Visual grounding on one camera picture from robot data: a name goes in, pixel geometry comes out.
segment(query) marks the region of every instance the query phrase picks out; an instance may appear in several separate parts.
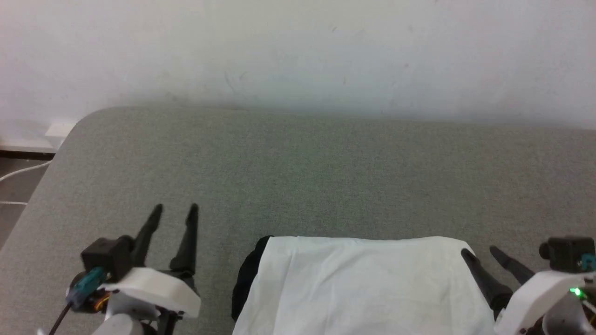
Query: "floor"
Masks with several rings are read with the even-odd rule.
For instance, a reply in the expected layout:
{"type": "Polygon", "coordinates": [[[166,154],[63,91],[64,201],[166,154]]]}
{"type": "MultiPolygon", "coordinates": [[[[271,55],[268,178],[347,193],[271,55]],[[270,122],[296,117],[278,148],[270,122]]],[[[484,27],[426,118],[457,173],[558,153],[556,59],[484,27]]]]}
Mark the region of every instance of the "floor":
{"type": "MultiPolygon", "coordinates": [[[[0,158],[0,177],[12,171],[45,163],[41,160],[0,158]]],[[[28,202],[43,177],[46,166],[0,181],[0,201],[28,202]]],[[[25,209],[21,204],[0,203],[0,249],[25,209]]]]}

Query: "white wall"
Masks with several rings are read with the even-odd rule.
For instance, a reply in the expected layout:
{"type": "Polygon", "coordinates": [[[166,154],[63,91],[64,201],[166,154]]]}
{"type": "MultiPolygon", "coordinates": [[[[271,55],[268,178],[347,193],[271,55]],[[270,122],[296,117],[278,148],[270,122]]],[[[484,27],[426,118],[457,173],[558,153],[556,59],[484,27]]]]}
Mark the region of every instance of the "white wall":
{"type": "Polygon", "coordinates": [[[0,2],[0,141],[127,104],[596,128],[596,1],[0,2]]]}

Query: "white cable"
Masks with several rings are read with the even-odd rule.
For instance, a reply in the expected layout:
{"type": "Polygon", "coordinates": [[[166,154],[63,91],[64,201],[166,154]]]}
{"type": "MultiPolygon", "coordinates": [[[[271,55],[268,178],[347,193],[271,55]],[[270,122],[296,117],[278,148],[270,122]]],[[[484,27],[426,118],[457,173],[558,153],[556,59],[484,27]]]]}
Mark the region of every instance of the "white cable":
{"type": "Polygon", "coordinates": [[[582,300],[582,304],[589,308],[589,310],[592,311],[594,314],[596,314],[596,307],[594,307],[594,305],[589,303],[587,300],[582,300]]]}
{"type": "Polygon", "coordinates": [[[36,165],[36,166],[31,166],[31,167],[26,167],[24,169],[16,170],[14,172],[9,173],[8,175],[4,175],[4,176],[0,177],[0,182],[3,181],[3,180],[5,180],[5,179],[7,179],[7,178],[9,178],[9,177],[14,176],[14,175],[18,175],[19,173],[23,173],[23,172],[27,172],[27,171],[31,171],[31,170],[42,168],[44,166],[48,166],[51,162],[52,161],[49,160],[49,161],[45,162],[44,164],[40,164],[40,165],[36,165]]]}
{"type": "Polygon", "coordinates": [[[27,204],[19,201],[0,201],[0,204],[27,204]]]}

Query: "teal connector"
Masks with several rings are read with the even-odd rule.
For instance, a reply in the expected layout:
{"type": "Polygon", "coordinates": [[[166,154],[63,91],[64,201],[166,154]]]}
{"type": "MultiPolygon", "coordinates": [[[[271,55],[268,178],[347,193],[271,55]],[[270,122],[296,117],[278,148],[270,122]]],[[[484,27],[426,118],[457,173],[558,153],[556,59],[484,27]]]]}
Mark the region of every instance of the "teal connector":
{"type": "Polygon", "coordinates": [[[106,281],[106,277],[106,273],[102,268],[93,268],[69,290],[66,296],[66,303],[71,304],[74,308],[81,307],[87,297],[106,281]]]}
{"type": "Polygon", "coordinates": [[[596,271],[596,256],[593,253],[585,253],[582,255],[582,270],[596,271]]]}

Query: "black cable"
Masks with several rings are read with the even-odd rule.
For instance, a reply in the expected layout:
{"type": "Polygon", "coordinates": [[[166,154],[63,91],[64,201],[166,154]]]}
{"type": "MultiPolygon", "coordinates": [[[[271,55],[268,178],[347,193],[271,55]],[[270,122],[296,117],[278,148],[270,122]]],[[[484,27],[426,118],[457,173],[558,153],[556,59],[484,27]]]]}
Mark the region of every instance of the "black cable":
{"type": "Polygon", "coordinates": [[[73,304],[70,303],[70,302],[66,304],[66,307],[64,307],[64,309],[62,310],[62,312],[60,312],[60,315],[56,319],[56,322],[54,323],[54,326],[52,327],[52,330],[49,331],[48,335],[54,335],[56,333],[56,330],[58,329],[58,326],[62,322],[62,319],[64,319],[64,317],[66,316],[66,313],[68,313],[68,311],[70,310],[70,308],[72,306],[73,306],[73,304]]]}

